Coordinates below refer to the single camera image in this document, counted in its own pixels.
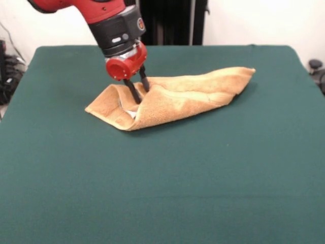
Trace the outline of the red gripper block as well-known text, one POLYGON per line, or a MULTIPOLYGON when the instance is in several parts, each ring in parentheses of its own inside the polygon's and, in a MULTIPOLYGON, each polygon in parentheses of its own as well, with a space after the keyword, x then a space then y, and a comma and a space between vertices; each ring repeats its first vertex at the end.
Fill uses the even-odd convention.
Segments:
POLYGON ((123 80, 124 84, 129 88, 136 104, 141 103, 141 97, 134 84, 130 81, 130 78, 139 71, 144 90, 146 92, 149 91, 150 84, 143 65, 146 58, 147 48, 141 41, 137 41, 131 51, 106 59, 107 73, 117 81, 123 80))

